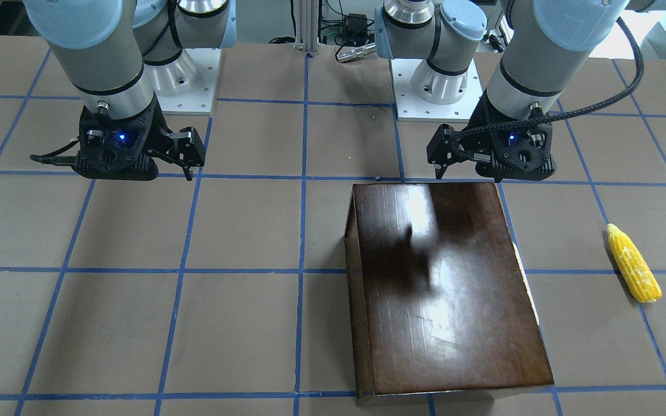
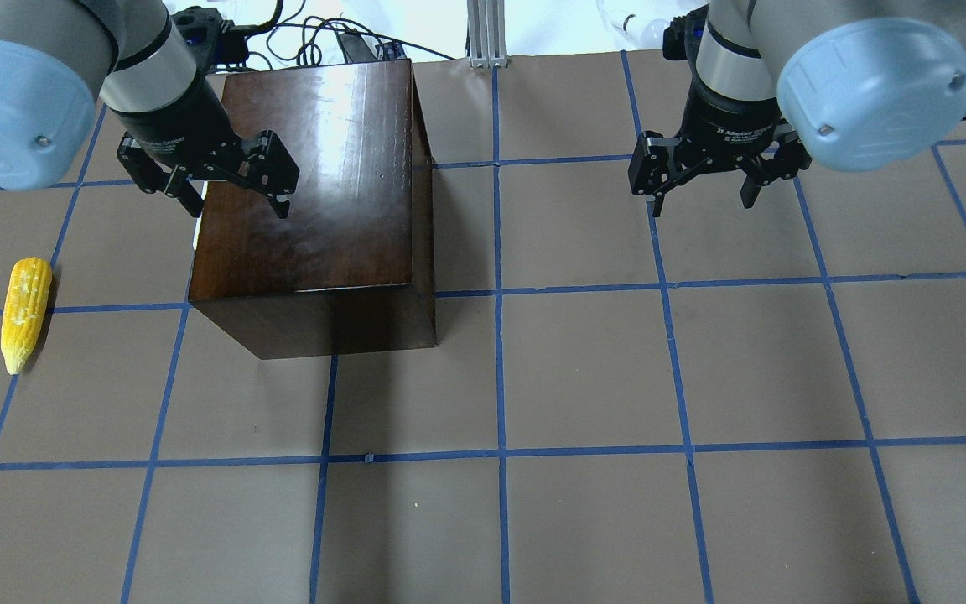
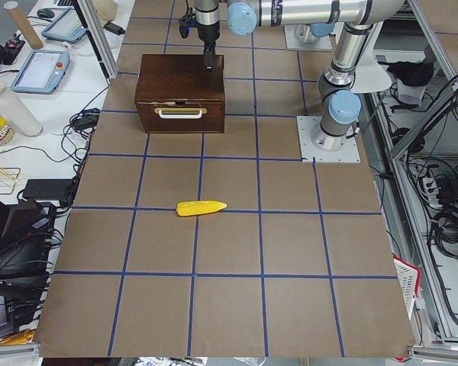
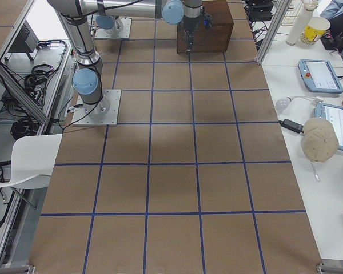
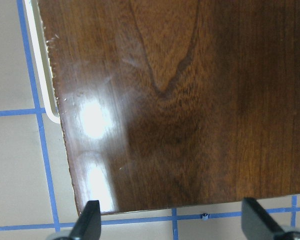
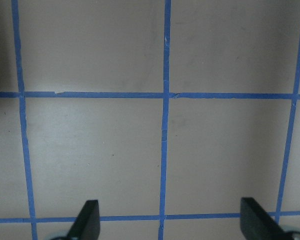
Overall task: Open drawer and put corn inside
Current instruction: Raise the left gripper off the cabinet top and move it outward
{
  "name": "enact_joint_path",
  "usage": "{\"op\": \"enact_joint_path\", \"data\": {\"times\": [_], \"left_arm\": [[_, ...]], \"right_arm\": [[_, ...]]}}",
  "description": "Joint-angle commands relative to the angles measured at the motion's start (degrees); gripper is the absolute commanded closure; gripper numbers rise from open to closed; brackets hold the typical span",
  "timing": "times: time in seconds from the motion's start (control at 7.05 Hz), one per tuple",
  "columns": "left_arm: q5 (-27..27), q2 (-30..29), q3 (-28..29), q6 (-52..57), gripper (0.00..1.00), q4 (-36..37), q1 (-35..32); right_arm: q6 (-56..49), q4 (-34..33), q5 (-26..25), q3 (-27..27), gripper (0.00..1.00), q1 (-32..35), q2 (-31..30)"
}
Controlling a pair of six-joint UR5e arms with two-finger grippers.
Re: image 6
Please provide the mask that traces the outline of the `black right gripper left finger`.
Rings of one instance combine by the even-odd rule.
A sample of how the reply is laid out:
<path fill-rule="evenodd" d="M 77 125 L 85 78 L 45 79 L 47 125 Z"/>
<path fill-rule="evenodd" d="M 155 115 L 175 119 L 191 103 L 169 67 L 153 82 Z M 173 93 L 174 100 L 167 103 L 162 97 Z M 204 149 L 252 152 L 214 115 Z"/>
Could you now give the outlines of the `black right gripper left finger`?
<path fill-rule="evenodd" d="M 66 240 L 98 240 L 101 232 L 98 200 L 87 200 L 67 233 Z"/>

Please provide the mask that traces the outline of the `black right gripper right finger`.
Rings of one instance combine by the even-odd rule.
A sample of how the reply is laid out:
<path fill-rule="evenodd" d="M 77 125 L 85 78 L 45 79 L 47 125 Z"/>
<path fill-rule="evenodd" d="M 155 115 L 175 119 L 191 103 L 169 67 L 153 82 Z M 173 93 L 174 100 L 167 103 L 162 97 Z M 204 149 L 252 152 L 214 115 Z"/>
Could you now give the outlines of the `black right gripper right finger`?
<path fill-rule="evenodd" d="M 240 200 L 240 230 L 246 240 L 293 240 L 252 197 Z"/>

